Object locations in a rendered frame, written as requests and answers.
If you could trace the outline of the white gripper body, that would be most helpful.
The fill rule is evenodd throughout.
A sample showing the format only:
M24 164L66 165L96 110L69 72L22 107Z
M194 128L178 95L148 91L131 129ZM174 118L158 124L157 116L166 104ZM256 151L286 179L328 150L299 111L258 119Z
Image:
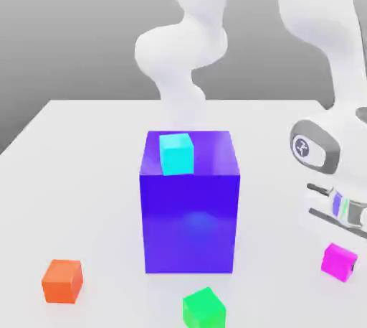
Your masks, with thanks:
M348 228L313 207L308 208L307 227L324 241L338 245L367 245L365 230Z

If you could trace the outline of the small magenta cube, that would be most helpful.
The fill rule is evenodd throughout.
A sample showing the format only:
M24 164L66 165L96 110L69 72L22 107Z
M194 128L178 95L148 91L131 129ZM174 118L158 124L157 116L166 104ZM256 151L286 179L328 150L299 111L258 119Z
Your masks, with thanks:
M358 255L352 251L331 243L324 252L321 271L346 282L353 273Z

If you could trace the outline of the small green cube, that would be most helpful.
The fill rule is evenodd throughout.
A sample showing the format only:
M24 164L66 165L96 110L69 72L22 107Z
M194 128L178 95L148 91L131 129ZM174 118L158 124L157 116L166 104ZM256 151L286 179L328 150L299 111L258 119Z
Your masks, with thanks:
M225 328L227 309L210 287L183 298L187 328Z

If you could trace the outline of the small cyan cube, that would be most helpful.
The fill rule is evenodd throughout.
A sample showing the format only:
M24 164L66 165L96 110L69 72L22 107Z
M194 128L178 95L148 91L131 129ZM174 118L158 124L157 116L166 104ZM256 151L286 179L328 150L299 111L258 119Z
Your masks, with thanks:
M188 133L160 135L159 154L164 175L194 173L194 145Z

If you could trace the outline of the small orange cube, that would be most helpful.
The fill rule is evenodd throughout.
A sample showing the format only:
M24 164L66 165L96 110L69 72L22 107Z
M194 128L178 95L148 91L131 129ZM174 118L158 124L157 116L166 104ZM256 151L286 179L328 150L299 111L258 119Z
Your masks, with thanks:
M80 261L53 259L42 278L45 301L47 303L74 304L83 281Z

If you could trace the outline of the large blue box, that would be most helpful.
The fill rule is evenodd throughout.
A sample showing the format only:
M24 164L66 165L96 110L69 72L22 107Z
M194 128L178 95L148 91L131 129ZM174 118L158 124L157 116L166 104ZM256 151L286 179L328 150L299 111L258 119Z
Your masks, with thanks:
M160 131L149 131L140 166L146 273L231 273L240 171L228 131L192 131L194 173L165 176Z

